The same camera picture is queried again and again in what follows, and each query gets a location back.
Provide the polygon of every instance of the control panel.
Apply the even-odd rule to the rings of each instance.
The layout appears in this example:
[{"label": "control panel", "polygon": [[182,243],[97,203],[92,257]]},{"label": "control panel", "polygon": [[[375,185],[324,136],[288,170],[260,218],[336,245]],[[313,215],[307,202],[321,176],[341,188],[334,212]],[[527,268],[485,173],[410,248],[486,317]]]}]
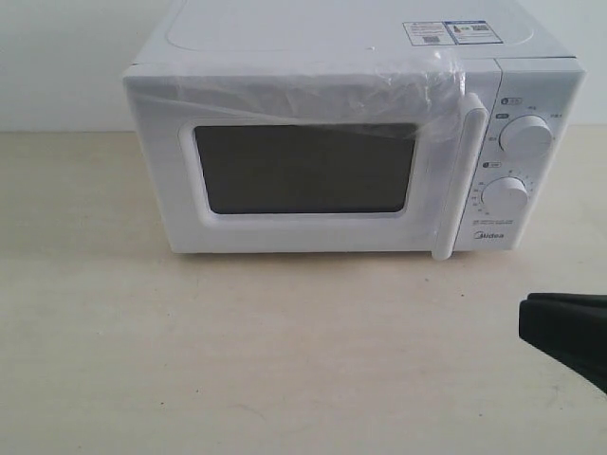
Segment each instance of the control panel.
[{"label": "control panel", "polygon": [[518,243],[584,74],[575,59],[497,62],[502,83],[456,250],[508,249]]}]

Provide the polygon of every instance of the white wall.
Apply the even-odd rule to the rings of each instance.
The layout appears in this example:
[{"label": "white wall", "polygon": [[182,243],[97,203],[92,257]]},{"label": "white wall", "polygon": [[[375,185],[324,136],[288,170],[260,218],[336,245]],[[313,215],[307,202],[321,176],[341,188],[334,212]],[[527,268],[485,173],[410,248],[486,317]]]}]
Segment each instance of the white wall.
[{"label": "white wall", "polygon": [[[607,2],[521,2],[589,70],[573,121],[607,123]],[[0,0],[0,130],[132,129],[120,73],[169,3]]]}]

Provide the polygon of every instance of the dark glass window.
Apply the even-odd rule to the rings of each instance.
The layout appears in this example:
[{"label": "dark glass window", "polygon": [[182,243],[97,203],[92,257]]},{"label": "dark glass window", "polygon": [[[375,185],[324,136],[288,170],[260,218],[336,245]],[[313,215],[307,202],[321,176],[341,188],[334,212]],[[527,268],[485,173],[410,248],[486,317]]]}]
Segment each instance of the dark glass window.
[{"label": "dark glass window", "polygon": [[216,213],[360,213],[403,209],[410,124],[199,126]]}]

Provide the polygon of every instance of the label sticker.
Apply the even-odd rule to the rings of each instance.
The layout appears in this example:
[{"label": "label sticker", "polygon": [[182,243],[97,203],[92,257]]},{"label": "label sticker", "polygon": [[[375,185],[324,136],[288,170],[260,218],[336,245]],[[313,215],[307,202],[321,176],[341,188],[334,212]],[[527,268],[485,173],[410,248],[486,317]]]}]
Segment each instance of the label sticker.
[{"label": "label sticker", "polygon": [[414,46],[454,46],[455,41],[442,22],[405,22],[403,25]]},{"label": "label sticker", "polygon": [[486,21],[449,21],[445,27],[459,45],[502,45],[504,42]]}]

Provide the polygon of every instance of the door handle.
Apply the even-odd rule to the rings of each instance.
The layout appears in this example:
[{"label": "door handle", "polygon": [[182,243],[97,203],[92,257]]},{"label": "door handle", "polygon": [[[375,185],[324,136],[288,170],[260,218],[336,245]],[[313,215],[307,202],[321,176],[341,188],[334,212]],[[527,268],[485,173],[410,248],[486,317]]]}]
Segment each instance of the door handle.
[{"label": "door handle", "polygon": [[451,173],[447,201],[432,249],[432,257],[438,261],[448,259],[455,247],[488,121],[488,111],[474,93],[468,93],[462,98],[460,115],[463,119],[462,135]]}]

